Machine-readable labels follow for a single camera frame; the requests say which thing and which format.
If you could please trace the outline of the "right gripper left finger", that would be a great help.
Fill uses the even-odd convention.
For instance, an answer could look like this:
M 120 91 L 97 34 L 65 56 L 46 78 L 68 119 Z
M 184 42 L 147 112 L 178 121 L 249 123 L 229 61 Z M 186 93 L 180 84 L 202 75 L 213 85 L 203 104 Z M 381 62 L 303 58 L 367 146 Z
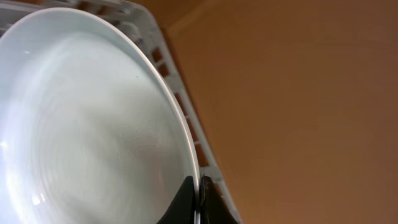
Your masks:
M 195 206 L 193 177 L 187 176 L 157 224 L 194 224 Z

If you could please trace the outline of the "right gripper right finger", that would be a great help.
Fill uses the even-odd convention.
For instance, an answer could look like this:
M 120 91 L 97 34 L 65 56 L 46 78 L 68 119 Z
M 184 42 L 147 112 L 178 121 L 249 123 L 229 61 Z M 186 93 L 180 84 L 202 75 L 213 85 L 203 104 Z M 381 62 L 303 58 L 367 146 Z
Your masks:
M 200 180 L 200 223 L 238 224 L 224 203 L 215 183 L 206 175 Z

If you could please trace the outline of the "large light blue plate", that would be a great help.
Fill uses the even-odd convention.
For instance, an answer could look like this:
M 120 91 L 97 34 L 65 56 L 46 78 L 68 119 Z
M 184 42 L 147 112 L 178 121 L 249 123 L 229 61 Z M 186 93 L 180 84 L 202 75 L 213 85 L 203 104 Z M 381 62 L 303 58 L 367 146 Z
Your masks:
M 185 179 L 182 110 L 120 30 L 51 8 L 1 37 L 2 223 L 156 223 Z

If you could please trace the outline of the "grey dishwasher rack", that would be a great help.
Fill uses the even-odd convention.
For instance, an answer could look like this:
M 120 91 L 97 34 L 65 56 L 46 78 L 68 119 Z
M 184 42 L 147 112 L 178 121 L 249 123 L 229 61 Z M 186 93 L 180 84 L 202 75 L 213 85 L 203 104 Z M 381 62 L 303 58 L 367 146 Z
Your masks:
M 213 181 L 212 184 L 209 184 L 207 180 L 201 182 L 201 207 L 209 204 L 210 198 L 207 193 L 209 190 L 213 190 L 218 193 L 218 200 L 224 203 L 220 210 L 227 209 L 226 216 L 233 218 L 236 223 L 241 223 L 242 218 L 234 204 L 175 63 L 169 38 L 159 27 L 152 13 L 141 4 L 122 0 L 1 1 L 1 33 L 4 34 L 10 26 L 30 13 L 51 7 L 79 9 L 99 16 L 124 32 L 143 51 L 165 79 L 183 111 L 193 138 L 200 175 Z

